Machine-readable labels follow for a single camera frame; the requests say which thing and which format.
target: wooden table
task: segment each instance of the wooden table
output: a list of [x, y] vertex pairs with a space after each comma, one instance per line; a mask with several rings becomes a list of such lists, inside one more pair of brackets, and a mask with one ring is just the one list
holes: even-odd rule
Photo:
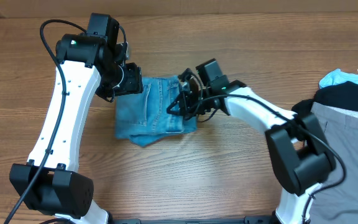
[[[231, 80], [290, 109], [328, 72], [358, 68], [358, 13], [116, 17], [145, 77], [170, 77], [216, 58]], [[12, 163], [26, 162], [50, 103], [55, 66], [39, 38], [46, 19], [0, 19], [0, 223], [18, 195]], [[69, 18], [86, 27], [88, 18]], [[45, 30], [54, 49], [64, 24]], [[114, 138], [114, 104], [94, 97], [79, 173], [115, 218], [239, 218], [270, 214], [280, 185], [264, 137], [218, 113], [197, 132], [141, 148]], [[12, 223], [49, 219], [24, 205]]]

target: denim fabric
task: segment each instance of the denim fabric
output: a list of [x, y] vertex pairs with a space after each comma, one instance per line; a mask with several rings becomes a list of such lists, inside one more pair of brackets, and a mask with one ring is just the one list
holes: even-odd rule
[[342, 84], [347, 81], [358, 84], [358, 75], [342, 72], [341, 69], [335, 69], [320, 80], [319, 87], [324, 88], [331, 85]]
[[165, 136], [196, 131], [196, 118], [184, 121], [182, 116], [167, 114], [181, 88], [177, 77], [143, 78], [142, 82], [143, 93], [116, 98], [116, 138], [146, 146]]

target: blue cloth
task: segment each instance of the blue cloth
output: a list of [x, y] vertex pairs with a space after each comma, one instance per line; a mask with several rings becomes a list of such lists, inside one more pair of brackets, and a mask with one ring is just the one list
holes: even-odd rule
[[184, 121], [167, 113], [181, 88], [177, 77], [143, 78], [142, 82], [143, 93], [116, 98], [116, 138], [146, 146], [165, 136], [196, 131], [195, 117]]
[[331, 85], [342, 84], [347, 81], [358, 84], [358, 75], [342, 72], [341, 69], [335, 69], [320, 80], [319, 87], [324, 88]]

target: black cloth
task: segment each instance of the black cloth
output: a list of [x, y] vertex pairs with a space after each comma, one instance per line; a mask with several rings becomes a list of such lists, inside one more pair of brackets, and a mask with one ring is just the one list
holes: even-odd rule
[[309, 113], [313, 102], [346, 110], [358, 111], [358, 84], [345, 82], [318, 90], [312, 100], [303, 100], [292, 107], [298, 114]]

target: robotic arm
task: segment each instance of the robotic arm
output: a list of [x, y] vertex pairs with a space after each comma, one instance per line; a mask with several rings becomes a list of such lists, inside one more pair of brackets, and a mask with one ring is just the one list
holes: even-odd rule
[[[110, 16], [92, 14], [86, 33], [66, 34], [57, 44], [57, 59], [65, 74], [67, 97], [52, 150], [44, 167], [40, 167], [58, 118], [62, 98], [62, 79], [58, 70], [39, 139], [27, 164], [13, 164], [9, 176], [17, 193], [22, 195], [36, 171], [42, 169], [36, 184], [24, 198], [24, 203], [31, 210], [80, 224], [158, 223], [140, 220], [113, 221], [111, 214], [99, 208], [93, 200], [93, 181], [77, 173], [81, 135], [93, 95], [97, 94], [112, 102], [115, 96], [141, 93], [143, 90], [140, 68], [134, 63], [125, 63], [129, 58], [128, 43], [116, 43], [118, 30], [118, 22]], [[193, 116], [205, 114], [215, 108], [245, 121], [259, 133], [264, 133], [273, 171], [283, 186], [280, 205], [272, 216], [246, 217], [241, 223], [302, 223], [302, 211], [308, 194], [320, 188], [320, 183], [335, 168], [333, 155], [319, 142], [300, 134], [293, 125], [278, 118], [259, 103], [232, 96], [252, 97], [326, 142], [317, 119], [313, 115], [300, 118], [292, 111], [278, 108], [257, 96], [240, 81], [229, 83], [215, 59], [199, 65], [197, 71], [206, 88], [199, 90], [192, 78], [196, 76], [187, 69], [179, 76], [185, 85], [167, 111], [189, 118], [189, 113]], [[177, 104], [180, 110], [172, 111]], [[297, 139], [306, 140], [308, 145], [296, 151], [293, 143]], [[192, 223], [203, 221], [192, 220]], [[237, 220], [225, 220], [222, 223], [237, 223]]]

